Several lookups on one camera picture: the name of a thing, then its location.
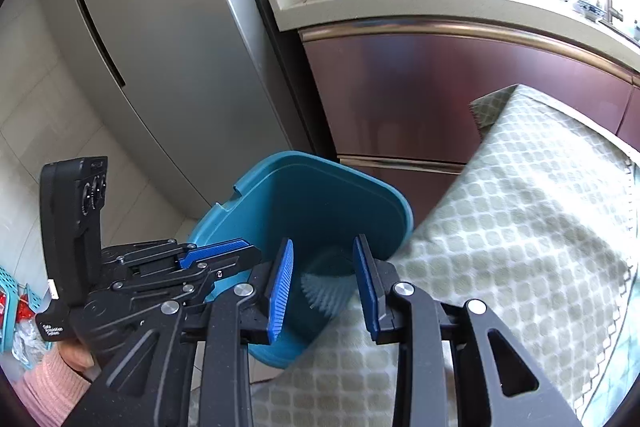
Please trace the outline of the person's left hand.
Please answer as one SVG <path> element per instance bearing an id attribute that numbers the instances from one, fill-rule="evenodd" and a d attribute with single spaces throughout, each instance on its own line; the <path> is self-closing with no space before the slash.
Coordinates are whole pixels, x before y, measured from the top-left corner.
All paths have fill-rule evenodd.
<path id="1" fill-rule="evenodd" d="M 78 340 L 63 340 L 56 349 L 65 364 L 76 373 L 85 373 L 96 365 L 90 351 Z"/>

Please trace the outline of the pink left sleeve forearm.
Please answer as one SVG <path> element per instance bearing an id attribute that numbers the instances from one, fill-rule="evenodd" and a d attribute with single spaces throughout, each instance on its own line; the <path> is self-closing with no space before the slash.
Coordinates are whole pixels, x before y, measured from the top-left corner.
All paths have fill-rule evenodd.
<path id="1" fill-rule="evenodd" d="M 88 371 L 73 371 L 56 347 L 58 343 L 14 385 L 16 395 L 39 426 L 61 426 L 91 385 Z"/>

